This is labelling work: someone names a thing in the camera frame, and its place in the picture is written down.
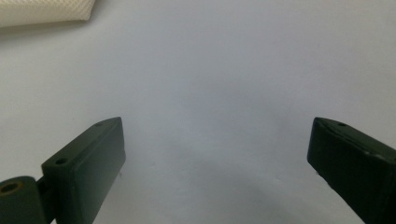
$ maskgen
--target white backdrop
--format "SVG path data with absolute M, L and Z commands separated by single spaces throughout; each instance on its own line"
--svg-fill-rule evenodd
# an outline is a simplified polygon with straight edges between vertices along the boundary
M 0 29 L 0 179 L 121 116 L 95 224 L 358 224 L 306 161 L 314 117 L 396 147 L 390 0 L 97 0 Z

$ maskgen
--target screw hole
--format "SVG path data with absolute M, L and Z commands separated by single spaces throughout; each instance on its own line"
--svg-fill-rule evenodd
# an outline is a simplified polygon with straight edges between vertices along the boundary
M 21 182 L 12 182 L 0 187 L 0 195 L 8 195 L 22 186 Z
M 67 159 L 63 158 L 63 159 L 59 159 L 55 162 L 55 164 L 57 165 L 62 165 L 65 164 L 67 162 Z

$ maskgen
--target white fabric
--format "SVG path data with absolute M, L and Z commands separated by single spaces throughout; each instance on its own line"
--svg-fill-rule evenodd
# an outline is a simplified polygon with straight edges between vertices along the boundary
M 87 21 L 94 0 L 0 0 L 0 27 Z

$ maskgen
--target white surface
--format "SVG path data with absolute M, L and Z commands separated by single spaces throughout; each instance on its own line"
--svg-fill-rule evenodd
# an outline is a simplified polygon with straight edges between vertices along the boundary
M 315 116 L 396 147 L 393 1 L 98 0 L 0 29 L 0 178 L 122 116 L 105 223 L 358 224 L 306 162 Z
M 94 0 L 0 0 L 0 27 L 86 21 Z

